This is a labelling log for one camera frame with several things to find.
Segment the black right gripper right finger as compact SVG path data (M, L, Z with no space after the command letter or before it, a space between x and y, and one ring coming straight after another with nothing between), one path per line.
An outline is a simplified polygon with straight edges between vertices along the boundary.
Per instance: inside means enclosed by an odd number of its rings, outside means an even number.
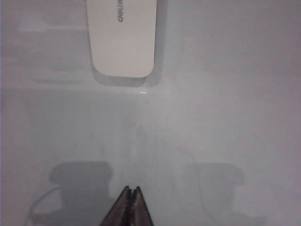
M139 186L133 192L129 214L130 226L153 226L143 193Z

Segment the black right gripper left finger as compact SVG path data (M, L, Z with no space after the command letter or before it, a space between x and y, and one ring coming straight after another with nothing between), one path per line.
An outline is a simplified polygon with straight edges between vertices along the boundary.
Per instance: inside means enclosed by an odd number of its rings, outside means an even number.
M100 226L127 226L132 204L132 189L125 186Z

